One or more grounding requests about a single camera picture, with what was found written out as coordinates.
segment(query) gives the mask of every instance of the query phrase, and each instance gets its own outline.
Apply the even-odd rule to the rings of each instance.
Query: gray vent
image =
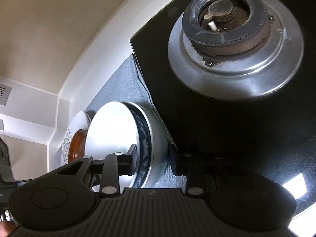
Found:
[[[5,106],[7,104],[10,92],[11,87],[0,84],[0,105]]]

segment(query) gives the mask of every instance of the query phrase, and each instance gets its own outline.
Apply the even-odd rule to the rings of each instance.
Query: gray cloth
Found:
[[[104,104],[110,101],[134,102],[148,109],[162,124],[169,144],[174,144],[168,129],[166,128],[162,118],[154,106],[149,90],[137,64],[134,61],[133,55],[130,55],[105,83],[96,97],[87,107],[86,112],[92,117]],[[186,177],[174,176],[172,174],[170,164],[168,163],[163,176],[154,187],[182,188],[184,191],[185,185]]]

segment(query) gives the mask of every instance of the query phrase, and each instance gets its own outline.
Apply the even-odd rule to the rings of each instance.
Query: beige wall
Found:
[[[9,148],[15,180],[37,178],[47,173],[46,145],[0,134]]]
[[[0,0],[0,75],[58,94],[83,50],[124,1]]]

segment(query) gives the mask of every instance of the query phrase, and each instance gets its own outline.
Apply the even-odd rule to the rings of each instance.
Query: wooden bowl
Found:
[[[84,147],[86,144],[87,133],[80,129],[72,137],[69,147],[68,163],[84,156]]]

